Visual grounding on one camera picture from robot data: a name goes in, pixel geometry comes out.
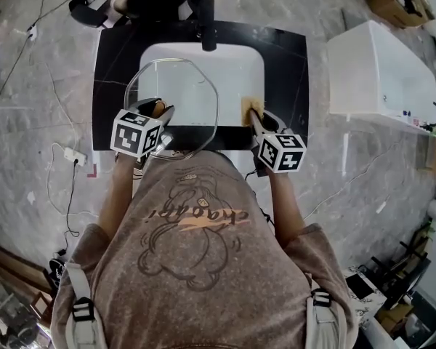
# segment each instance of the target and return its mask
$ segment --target electrical outlet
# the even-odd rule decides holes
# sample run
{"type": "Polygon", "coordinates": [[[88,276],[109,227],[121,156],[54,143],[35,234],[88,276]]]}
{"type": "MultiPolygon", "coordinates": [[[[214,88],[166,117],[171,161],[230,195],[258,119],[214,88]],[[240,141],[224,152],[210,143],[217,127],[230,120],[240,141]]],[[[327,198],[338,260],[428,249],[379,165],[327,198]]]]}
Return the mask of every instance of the electrical outlet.
{"type": "Polygon", "coordinates": [[[85,165],[87,160],[86,155],[84,155],[83,153],[79,153],[78,151],[71,148],[65,149],[65,158],[69,161],[72,161],[73,163],[76,159],[78,159],[78,165],[80,165],[81,167],[85,165]]]}

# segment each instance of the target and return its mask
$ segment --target sponge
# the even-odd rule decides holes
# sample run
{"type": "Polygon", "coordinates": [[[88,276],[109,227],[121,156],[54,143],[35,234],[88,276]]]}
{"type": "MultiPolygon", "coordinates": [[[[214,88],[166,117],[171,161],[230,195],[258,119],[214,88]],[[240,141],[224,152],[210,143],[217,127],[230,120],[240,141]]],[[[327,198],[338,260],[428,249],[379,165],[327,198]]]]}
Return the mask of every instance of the sponge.
{"type": "Polygon", "coordinates": [[[250,127],[252,125],[250,119],[250,110],[255,110],[260,119],[263,119],[263,111],[265,103],[256,97],[242,97],[241,98],[241,118],[242,127],[250,127]]]}

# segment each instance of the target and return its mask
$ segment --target black marble countertop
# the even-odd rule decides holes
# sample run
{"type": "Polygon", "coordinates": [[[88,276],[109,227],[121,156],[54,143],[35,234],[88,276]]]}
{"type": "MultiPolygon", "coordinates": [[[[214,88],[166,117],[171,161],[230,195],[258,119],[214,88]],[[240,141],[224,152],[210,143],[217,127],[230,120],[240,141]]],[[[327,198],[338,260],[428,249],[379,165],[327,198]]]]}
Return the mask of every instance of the black marble countertop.
{"type": "MultiPolygon", "coordinates": [[[[245,45],[260,53],[265,64],[265,109],[280,117],[307,144],[309,89],[305,36],[222,21],[215,22],[215,29],[217,43],[245,45]]],[[[196,21],[125,25],[102,31],[92,101],[94,150],[110,150],[113,120],[124,107],[126,84],[140,69],[143,52],[150,45],[168,42],[199,42],[196,21]]],[[[167,128],[174,135],[169,148],[190,150],[197,147],[187,144],[190,129],[211,127],[167,128]]],[[[207,149],[247,150],[250,144],[250,128],[218,127],[207,149]]]]}

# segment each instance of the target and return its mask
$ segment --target t-shirt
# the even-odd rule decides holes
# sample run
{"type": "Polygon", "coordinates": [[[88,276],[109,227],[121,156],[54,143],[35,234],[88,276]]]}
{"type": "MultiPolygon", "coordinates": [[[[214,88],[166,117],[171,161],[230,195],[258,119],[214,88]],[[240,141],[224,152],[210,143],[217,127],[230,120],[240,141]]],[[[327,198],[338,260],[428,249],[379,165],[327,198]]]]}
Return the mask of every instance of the t-shirt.
{"type": "MultiPolygon", "coordinates": [[[[71,257],[89,278],[109,348],[303,348],[306,273],[355,323],[319,225],[282,249],[252,189],[223,156],[155,161],[112,241],[87,226],[71,257]]],[[[66,348],[74,303],[63,273],[52,338],[66,348]]]]}

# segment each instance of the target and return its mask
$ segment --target marble floor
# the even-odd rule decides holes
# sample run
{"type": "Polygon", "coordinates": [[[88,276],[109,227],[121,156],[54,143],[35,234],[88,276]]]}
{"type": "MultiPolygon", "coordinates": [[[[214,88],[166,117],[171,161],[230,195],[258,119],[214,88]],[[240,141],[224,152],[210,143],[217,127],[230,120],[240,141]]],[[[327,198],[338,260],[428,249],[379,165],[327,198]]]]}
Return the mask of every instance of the marble floor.
{"type": "MultiPolygon", "coordinates": [[[[42,12],[62,1],[44,0],[42,12]]],[[[302,214],[310,214],[307,222],[319,222],[325,228],[343,266],[367,262],[373,255],[394,254],[398,242],[408,241],[420,226],[435,195],[435,177],[417,169],[426,141],[328,113],[326,42],[344,31],[342,9],[360,22],[378,18],[364,0],[216,0],[215,4],[218,20],[268,25],[307,37],[309,148],[302,170],[291,176],[302,214]],[[343,169],[346,133],[349,148],[343,169]],[[384,202],[382,211],[377,211],[384,202]]],[[[0,84],[23,48],[26,30],[39,16],[40,5],[41,0],[0,0],[0,84]]],[[[113,153],[92,152],[92,81],[100,32],[74,21],[66,4],[36,27],[36,39],[24,46],[0,99],[0,244],[47,266],[53,252],[65,246],[61,214],[68,205],[73,169],[53,145],[49,195],[54,208],[46,186],[52,143],[72,146],[76,134],[77,149],[89,157],[76,174],[69,217],[76,230],[97,220],[113,153]],[[95,161],[101,172],[97,178],[87,177],[95,161]]],[[[393,32],[424,62],[431,64],[435,59],[426,31],[393,32]]],[[[248,154],[234,155],[242,173],[253,169],[248,154]]],[[[268,180],[251,176],[249,182],[262,208],[272,213],[268,180]]],[[[76,242],[70,238],[70,249],[76,242]]]]}

